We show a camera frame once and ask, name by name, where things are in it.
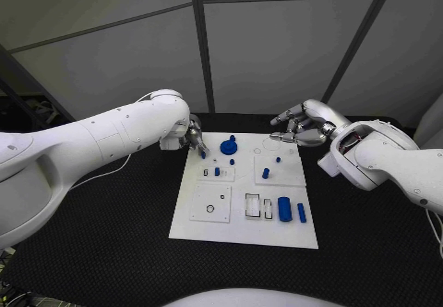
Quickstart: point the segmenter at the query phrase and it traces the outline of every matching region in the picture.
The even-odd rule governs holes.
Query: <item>black tabletop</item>
[[[269,115],[198,115],[208,132],[285,129],[269,125]],[[393,182],[365,192],[342,175],[331,178],[316,165],[327,151],[299,148],[319,250],[169,239],[188,150],[162,152],[156,144],[120,172],[68,193],[2,279],[91,307],[161,306],[233,287],[345,306],[443,306],[443,260],[423,208]]]

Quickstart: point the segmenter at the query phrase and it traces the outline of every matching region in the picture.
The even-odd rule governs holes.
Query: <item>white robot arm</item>
[[[29,134],[0,133],[0,249],[26,239],[51,218],[78,179],[161,141],[208,152],[201,123],[182,95],[153,92],[86,120]]]
[[[413,139],[380,120],[351,121],[322,102],[308,100],[270,122],[289,120],[285,133],[270,138],[301,146],[319,146],[331,138],[329,152],[319,166],[335,177],[371,191],[387,179],[410,201],[443,214],[443,149],[420,150]]]

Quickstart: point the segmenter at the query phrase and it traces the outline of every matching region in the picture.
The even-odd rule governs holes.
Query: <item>white wall panel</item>
[[[217,112],[321,99],[371,0],[205,4]]]
[[[0,44],[13,49],[191,0],[3,0]]]
[[[15,53],[77,120],[172,88],[208,111],[192,7]]]
[[[442,16],[442,0],[386,2],[329,102],[341,112],[417,126],[443,93]]]

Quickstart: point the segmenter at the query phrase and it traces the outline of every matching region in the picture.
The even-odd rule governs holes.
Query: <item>robotic hand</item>
[[[39,230],[87,173],[159,141],[163,150],[210,151],[174,90],[57,128],[0,133],[0,249]]]
[[[443,149],[420,150],[390,123],[351,123],[315,99],[283,112],[270,124],[286,120],[286,132],[273,133],[270,138],[308,147],[322,145],[329,138],[329,152],[318,164],[332,177],[342,173],[367,191],[391,179],[415,204],[443,214]]]

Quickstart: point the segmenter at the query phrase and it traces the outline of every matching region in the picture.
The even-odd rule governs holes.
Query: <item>white board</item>
[[[272,141],[269,134],[234,135],[238,146],[234,155],[224,155],[220,151],[230,133],[204,134],[211,150],[205,159],[198,151],[189,150],[169,237],[319,249],[298,146]],[[264,165],[270,169],[266,183],[262,175],[262,179],[256,178]],[[215,168],[221,169],[220,176],[214,174]],[[247,193],[260,195],[263,211],[264,199],[272,200],[272,221],[266,220],[264,213],[262,218],[247,219]],[[279,219],[279,198],[283,196],[290,198],[290,222]],[[306,223],[301,222],[298,203],[305,207]]]

